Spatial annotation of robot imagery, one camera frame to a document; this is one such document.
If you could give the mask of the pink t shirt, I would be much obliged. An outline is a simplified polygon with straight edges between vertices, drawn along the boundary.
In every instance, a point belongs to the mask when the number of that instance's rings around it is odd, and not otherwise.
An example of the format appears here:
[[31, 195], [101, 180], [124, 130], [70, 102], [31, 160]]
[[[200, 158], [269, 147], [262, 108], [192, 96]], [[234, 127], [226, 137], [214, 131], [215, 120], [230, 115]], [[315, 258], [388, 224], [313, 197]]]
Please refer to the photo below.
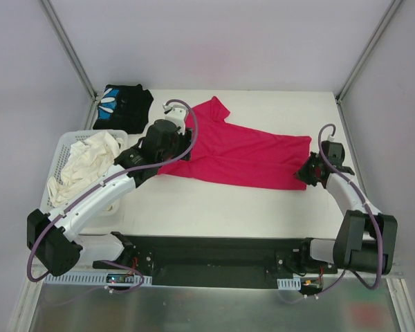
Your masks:
[[227, 123], [217, 97], [193, 108], [186, 125], [199, 127], [189, 161], [160, 168], [161, 175], [270, 190], [304, 191], [295, 173], [307, 160], [311, 137], [287, 136]]

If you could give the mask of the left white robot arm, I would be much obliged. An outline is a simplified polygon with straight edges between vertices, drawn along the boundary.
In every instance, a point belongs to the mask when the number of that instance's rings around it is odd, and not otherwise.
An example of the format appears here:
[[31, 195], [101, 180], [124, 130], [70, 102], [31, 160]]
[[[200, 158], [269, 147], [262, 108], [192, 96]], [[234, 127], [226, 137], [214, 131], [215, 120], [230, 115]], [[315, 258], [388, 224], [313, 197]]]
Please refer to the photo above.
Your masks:
[[105, 208], [157, 175], [161, 167], [188, 161], [198, 136], [197, 123], [187, 128], [175, 120], [157, 120], [145, 136], [122, 151], [108, 170], [76, 197], [47, 213], [32, 211], [27, 217], [26, 233], [29, 280], [38, 281], [32, 274], [34, 259], [41, 262], [47, 275], [55, 277], [80, 263], [96, 268], [112, 264], [118, 269], [127, 268], [133, 246], [119, 232], [83, 235], [83, 229]]

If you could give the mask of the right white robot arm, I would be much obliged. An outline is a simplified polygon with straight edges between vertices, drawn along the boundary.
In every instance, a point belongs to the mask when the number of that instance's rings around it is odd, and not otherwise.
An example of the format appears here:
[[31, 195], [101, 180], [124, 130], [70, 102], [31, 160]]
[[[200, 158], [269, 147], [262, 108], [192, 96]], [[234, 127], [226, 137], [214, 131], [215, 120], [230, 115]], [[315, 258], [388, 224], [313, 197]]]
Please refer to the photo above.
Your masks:
[[335, 200], [343, 219], [335, 239], [307, 238], [297, 264], [313, 273], [322, 262], [357, 273], [390, 273], [398, 222], [373, 206], [358, 187], [355, 173], [343, 165], [342, 144], [325, 140], [295, 173], [306, 185], [320, 184]]

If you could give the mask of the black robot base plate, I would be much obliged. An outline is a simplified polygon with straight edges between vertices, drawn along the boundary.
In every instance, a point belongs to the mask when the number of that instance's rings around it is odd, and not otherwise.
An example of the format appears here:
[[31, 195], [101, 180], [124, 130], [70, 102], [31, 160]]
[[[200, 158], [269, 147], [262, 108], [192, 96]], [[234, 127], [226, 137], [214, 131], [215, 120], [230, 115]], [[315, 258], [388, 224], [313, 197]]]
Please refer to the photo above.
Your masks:
[[155, 286], [275, 289], [280, 279], [338, 271], [307, 259], [303, 239], [113, 235], [122, 243], [114, 262]]

